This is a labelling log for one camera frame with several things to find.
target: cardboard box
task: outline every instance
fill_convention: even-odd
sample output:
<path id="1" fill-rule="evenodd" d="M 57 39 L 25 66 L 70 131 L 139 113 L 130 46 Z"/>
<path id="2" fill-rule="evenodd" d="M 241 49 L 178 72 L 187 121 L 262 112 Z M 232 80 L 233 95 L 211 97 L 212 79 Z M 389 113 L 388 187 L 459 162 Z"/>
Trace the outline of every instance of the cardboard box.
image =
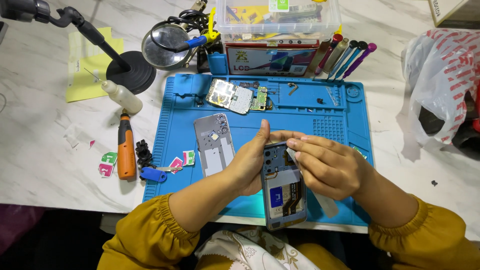
<path id="1" fill-rule="evenodd" d="M 429 0 L 439 28 L 480 29 L 480 0 Z"/>
<path id="2" fill-rule="evenodd" d="M 226 44 L 230 74 L 303 76 L 317 52 L 318 41 L 315 44 L 291 45 L 292 48 Z"/>

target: mustard yellow sleeve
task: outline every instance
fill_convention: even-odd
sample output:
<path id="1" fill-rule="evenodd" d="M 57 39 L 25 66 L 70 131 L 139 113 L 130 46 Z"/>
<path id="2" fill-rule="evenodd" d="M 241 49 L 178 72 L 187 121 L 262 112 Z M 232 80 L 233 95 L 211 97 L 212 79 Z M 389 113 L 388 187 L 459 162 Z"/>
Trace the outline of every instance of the mustard yellow sleeve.
<path id="1" fill-rule="evenodd" d="M 177 269 L 197 246 L 200 234 L 182 229 L 170 212 L 171 194 L 137 206 L 117 223 L 117 234 L 103 245 L 99 270 Z"/>
<path id="2" fill-rule="evenodd" d="M 390 229 L 376 224 L 368 228 L 372 243 L 391 253 L 393 269 L 480 269 L 480 251 L 465 238 L 463 219 L 415 198 L 419 209 L 409 223 Z"/>

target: blue silicone repair mat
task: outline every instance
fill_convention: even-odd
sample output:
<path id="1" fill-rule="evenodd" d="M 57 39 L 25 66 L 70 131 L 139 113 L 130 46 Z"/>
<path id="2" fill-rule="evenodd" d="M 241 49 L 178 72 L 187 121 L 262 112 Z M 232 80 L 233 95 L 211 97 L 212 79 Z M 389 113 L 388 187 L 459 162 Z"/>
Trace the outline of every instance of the blue silicone repair mat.
<path id="1" fill-rule="evenodd" d="M 252 84 L 258 81 L 260 86 L 268 88 L 267 105 L 270 101 L 272 102 L 271 110 L 250 110 L 247 114 L 240 115 L 208 104 L 204 97 L 208 93 L 213 78 L 236 85 L 240 82 Z M 287 85 L 289 82 L 298 85 L 298 89 L 291 96 L 288 95 L 292 90 L 292 87 Z M 338 106 L 334 105 L 326 86 L 331 88 Z M 323 99 L 323 104 L 317 102 L 318 98 Z M 301 131 L 326 137 L 351 147 L 358 147 L 367 161 L 373 164 L 365 95 L 361 83 L 326 83 L 324 80 L 312 81 L 308 78 L 291 77 L 176 74 L 175 77 L 167 78 L 158 130 L 152 149 L 152 163 L 167 167 L 175 157 L 183 159 L 183 151 L 195 150 L 195 164 L 183 167 L 183 170 L 177 174 L 168 173 L 168 178 L 163 183 L 148 180 L 144 202 L 161 194 L 179 191 L 202 179 L 193 121 L 219 112 L 227 115 L 236 151 L 255 136 L 261 120 L 265 118 L 270 122 L 272 131 Z M 367 226 L 368 215 L 355 204 L 352 198 L 336 201 L 336 204 L 340 213 L 329 219 L 323 213 L 312 192 L 308 190 L 308 221 Z M 221 214 L 264 218 L 262 192 L 235 199 L 223 209 Z"/>

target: white plastic bottle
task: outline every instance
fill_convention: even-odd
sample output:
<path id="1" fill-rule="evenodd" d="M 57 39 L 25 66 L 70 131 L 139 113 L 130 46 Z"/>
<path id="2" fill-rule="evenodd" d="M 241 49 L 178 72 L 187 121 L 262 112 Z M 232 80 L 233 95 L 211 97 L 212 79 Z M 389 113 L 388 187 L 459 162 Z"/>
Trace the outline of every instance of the white plastic bottle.
<path id="1" fill-rule="evenodd" d="M 102 89 L 108 93 L 111 100 L 125 108 L 128 113 L 138 113 L 144 106 L 130 90 L 110 80 L 102 82 Z"/>

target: white patterned cloth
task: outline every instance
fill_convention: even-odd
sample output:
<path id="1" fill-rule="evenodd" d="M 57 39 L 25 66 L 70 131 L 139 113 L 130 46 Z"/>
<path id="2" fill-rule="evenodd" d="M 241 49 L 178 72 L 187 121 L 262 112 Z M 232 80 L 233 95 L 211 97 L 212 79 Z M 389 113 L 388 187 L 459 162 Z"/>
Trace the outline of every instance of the white patterned cloth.
<path id="1" fill-rule="evenodd" d="M 210 254 L 231 259 L 230 270 L 320 270 L 298 250 L 259 229 L 216 232 L 195 252 L 198 259 Z"/>

